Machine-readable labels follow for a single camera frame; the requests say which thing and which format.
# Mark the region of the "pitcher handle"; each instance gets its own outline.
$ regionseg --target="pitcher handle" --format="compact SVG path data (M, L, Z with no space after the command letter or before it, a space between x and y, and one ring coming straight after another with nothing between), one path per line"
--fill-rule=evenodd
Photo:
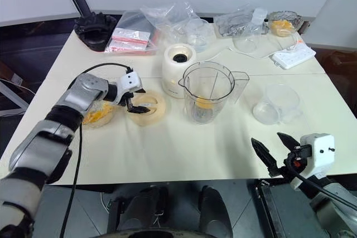
M177 82L180 86L182 86L183 88L185 87L184 85L184 79L181 78L178 82Z
M229 98L232 104L235 104L245 89L248 81L249 75L245 72L231 72L234 78L234 88L231 92L231 96Z

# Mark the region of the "white table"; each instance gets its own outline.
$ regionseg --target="white table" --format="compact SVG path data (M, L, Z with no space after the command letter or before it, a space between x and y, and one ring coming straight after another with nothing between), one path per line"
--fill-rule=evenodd
M201 54L200 60L214 56L231 40L217 40ZM271 48L262 43L262 55ZM276 132L299 140L303 134L330 133L336 139L336 161L329 174L357 173L355 151L357 120L316 59L290 70L282 70L266 58L256 60L225 50L215 59L232 71L245 71L250 82L235 105L226 105L208 125L196 125L183 116L184 101L161 89L161 54L156 56L108 56L92 52L71 34L46 80L39 88L0 160L0 176L8 173L8 161L16 146L32 127L45 117L68 84L80 72L101 62L120 62L139 73L146 90L161 93L167 101L164 119L139 127L124 112L99 129L83 131L83 153L78 184L184 181L196 179L266 178L265 165L250 143L262 141L282 164L288 150ZM120 67L101 67L95 75L113 79L124 74ZM304 115L289 124L263 125L252 116L252 108L268 84L284 83L301 98ZM78 133L70 149L73 156L61 180L72 184L78 152Z

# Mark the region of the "white cable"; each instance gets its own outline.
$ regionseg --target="white cable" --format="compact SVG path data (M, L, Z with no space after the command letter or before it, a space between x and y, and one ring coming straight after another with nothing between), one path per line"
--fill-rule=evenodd
M262 59L264 59L264 58L266 58L266 57L269 57L269 56L272 56L273 54L278 53L278 52L294 52L294 51L296 50L296 46L297 46L298 43L299 43L299 39L296 38L296 43L295 43L293 49L291 49L291 50L278 50L278 51L272 52L272 53L270 53L270 54L268 54L268 55L266 55L266 56L264 56L264 57L254 57L253 55L250 55L250 54L247 54L247 53L244 53L244 52L241 52L241 51L237 51L237 50L235 50L235 49L233 49L233 48L231 48L231 47L225 47L224 49L222 49L221 51L219 51L216 55L214 55L213 57L209 58L208 60L204 60L204 61L211 61L211 60L213 60L213 59L216 58L218 55L220 55L224 50L230 50L230 51L233 51L233 52L238 53L238 54L243 54L243 55L246 55L246 56L248 56L248 57L254 58L254 59L256 59L256 60L262 60Z
M26 89L26 90L28 90L29 92L33 93L34 96L36 95L36 93L34 93L31 89L28 89L28 88L26 88L26 87L24 87L24 86L17 85L16 83L11 82L11 81L9 81L9 80L7 80L7 79L0 78L0 80L5 81L5 82L8 82L8 83L10 83L10 84L13 84L13 85L15 85L15 86L19 86L20 88Z
M103 193L100 193L100 201L102 203L102 206L104 207L105 211L109 214L109 209L105 206L104 201L103 201Z

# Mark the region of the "blender jar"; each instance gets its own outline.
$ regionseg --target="blender jar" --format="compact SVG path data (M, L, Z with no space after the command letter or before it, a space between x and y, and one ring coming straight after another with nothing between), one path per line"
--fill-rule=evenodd
M179 81L184 88L188 117L198 124L212 122L229 97L238 100L248 81L246 73L231 72L216 62L192 64Z

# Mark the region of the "plastic wrap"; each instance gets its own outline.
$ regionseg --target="plastic wrap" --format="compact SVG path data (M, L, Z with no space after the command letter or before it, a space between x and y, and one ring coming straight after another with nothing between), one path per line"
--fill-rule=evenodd
M108 124L114 116L116 106L107 101L95 101L83 119L83 127L100 128Z
M303 18L294 11L276 11L268 15L269 28L274 35L290 36L303 24Z
M147 55L157 50L158 33L141 11L124 12L105 48L107 53Z
M188 2L177 2L156 8L143 6L140 10L172 43L187 42L187 23L191 19L199 18Z
M245 5L233 13L219 15L213 18L221 36L233 36L243 33L247 24L252 20L254 7Z

